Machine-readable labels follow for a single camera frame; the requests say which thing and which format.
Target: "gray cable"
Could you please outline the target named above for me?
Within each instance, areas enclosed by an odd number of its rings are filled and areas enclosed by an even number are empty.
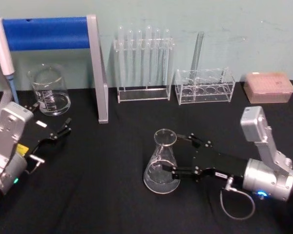
[[[239,190],[237,190],[237,189],[231,189],[230,191],[231,191],[231,192],[235,192],[235,193],[239,193],[239,194],[242,194],[242,195],[246,196],[246,197],[251,201],[251,203],[252,203],[252,211],[251,211],[251,213],[250,213],[249,215],[247,215],[247,216],[245,216],[245,217],[241,217],[241,218],[234,217],[234,216],[230,215],[230,214],[226,211],[226,209],[225,209],[225,207],[224,207],[224,203],[223,203],[223,191],[221,190],[221,191],[220,191],[220,205],[221,205],[221,208],[223,209],[223,211],[225,212],[225,214],[226,214],[227,216],[229,216],[230,218],[234,219],[234,220],[240,220],[240,221],[241,221],[241,220],[246,220],[246,219],[251,218],[251,217],[253,216],[253,214],[255,213],[255,209],[256,209],[255,202],[254,202],[253,198],[252,198],[250,195],[248,195],[247,193],[245,193],[245,192],[243,192],[243,191],[239,191]]]

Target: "black table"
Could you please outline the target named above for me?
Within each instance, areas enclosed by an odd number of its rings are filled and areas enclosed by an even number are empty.
[[[22,104],[32,92],[20,92]],[[0,203],[0,233],[96,234],[289,234],[293,233],[293,206],[255,199],[255,215],[247,221],[228,218],[219,205],[223,182],[199,184],[181,181],[176,191],[157,195],[143,184],[143,171],[161,128],[211,139],[214,147],[242,158],[259,159],[257,148],[246,142],[240,118],[250,106],[240,83],[232,102],[179,106],[171,101],[117,103],[110,89],[109,124],[98,124],[93,90],[70,90],[72,105],[60,117],[35,117],[50,126],[72,118],[65,144],[42,147],[37,155],[46,163],[31,176],[23,175]],[[293,160],[293,96],[289,103],[262,105],[272,126],[278,150]],[[187,152],[176,154],[187,166]],[[234,207],[245,210],[238,200]]]

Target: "pipette tip box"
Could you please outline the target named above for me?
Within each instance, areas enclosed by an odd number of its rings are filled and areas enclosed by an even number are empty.
[[[289,101],[293,85],[282,72],[253,72],[247,74],[244,90],[250,103],[284,103]]]

